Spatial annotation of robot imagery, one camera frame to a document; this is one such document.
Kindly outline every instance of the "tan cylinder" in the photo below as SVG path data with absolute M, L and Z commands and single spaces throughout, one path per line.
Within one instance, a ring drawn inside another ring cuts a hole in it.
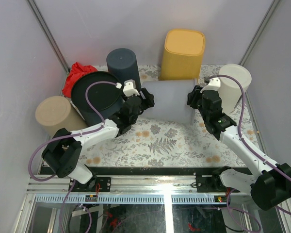
M 72 131 L 87 127 L 71 103 L 62 96 L 53 96 L 40 103 L 35 118 L 51 137 L 61 128 Z

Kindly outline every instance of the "dark gray container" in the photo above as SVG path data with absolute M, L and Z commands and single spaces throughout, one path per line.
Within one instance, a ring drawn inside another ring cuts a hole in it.
M 101 122 L 100 117 L 88 105 L 85 98 L 85 91 L 88 86 L 98 81 L 119 82 L 114 75 L 108 72 L 96 71 L 86 74 L 77 80 L 71 90 L 71 100 L 84 117 L 88 126 Z M 89 89 L 88 99 L 100 114 L 107 119 L 121 109 L 124 102 L 121 94 L 122 91 L 114 85 L 102 83 L 92 86 Z
M 135 80 L 136 89 L 140 91 L 137 58 L 133 51 L 125 48 L 113 50 L 107 56 L 107 66 L 108 71 L 116 76 L 122 84 L 129 79 Z

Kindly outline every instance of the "table surface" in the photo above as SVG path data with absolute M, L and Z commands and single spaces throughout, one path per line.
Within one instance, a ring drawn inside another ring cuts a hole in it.
M 204 85 L 203 77 L 217 74 L 221 67 L 202 65 L 198 83 Z M 105 66 L 97 69 L 107 71 Z M 160 67 L 139 66 L 139 73 L 141 82 L 158 80 Z M 237 123 L 240 112 L 241 105 L 230 114 Z M 247 106 L 242 132 L 258 146 Z M 125 135 L 89 147 L 80 155 L 79 160 L 88 166 L 109 167 L 245 166 L 234 152 L 207 132 L 198 111 L 191 126 L 140 116 Z

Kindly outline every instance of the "lid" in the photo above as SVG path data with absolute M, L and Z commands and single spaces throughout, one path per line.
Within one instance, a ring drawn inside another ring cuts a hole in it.
M 107 56 L 107 64 L 112 68 L 122 69 L 132 66 L 136 59 L 133 51 L 125 48 L 115 49 Z
M 35 118 L 43 126 L 53 126 L 68 117 L 70 111 L 71 104 L 65 97 L 53 96 L 39 104 Z
M 237 64 L 228 64 L 221 67 L 219 70 L 219 75 L 220 74 L 225 74 L 235 78 L 243 87 L 249 86 L 252 80 L 250 72 L 246 68 Z M 228 86 L 238 88 L 238 85 L 231 79 L 220 77 L 220 80 Z
M 86 101 L 85 92 L 89 85 L 98 81 L 120 82 L 114 75 L 104 71 L 96 71 L 84 75 L 74 83 L 71 90 L 71 100 L 77 108 L 88 113 L 94 112 Z M 102 111 L 112 106 L 121 96 L 121 93 L 122 90 L 114 85 L 102 83 L 89 89 L 88 99 L 98 111 Z
M 182 55 L 200 55 L 205 49 L 205 36 L 197 31 L 173 29 L 166 36 L 165 49 Z

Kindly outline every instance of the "yellow container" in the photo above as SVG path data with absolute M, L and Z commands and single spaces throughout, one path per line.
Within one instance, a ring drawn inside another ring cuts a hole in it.
M 201 32 L 173 29 L 165 40 L 160 80 L 198 79 L 205 49 Z

